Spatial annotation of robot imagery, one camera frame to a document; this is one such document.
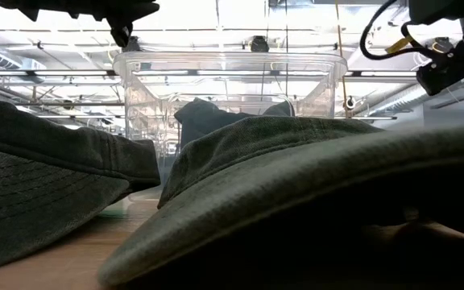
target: transparent storage box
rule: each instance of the transparent storage box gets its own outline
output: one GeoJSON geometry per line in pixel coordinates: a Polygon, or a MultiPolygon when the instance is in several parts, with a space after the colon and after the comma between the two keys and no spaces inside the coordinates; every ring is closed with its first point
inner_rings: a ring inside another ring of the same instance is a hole
{"type": "Polygon", "coordinates": [[[153,140],[164,183],[182,149],[177,111],[200,99],[242,116],[271,114],[275,106],[332,118],[346,61],[326,54],[126,52],[114,70],[125,88],[126,136],[153,140]]]}

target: wooden table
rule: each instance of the wooden table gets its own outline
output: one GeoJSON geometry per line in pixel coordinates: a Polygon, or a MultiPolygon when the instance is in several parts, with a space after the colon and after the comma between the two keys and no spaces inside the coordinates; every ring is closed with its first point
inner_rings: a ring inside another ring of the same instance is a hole
{"type": "Polygon", "coordinates": [[[0,267],[0,289],[102,289],[97,269],[157,211],[159,200],[151,197],[130,195],[48,248],[0,267]]]}

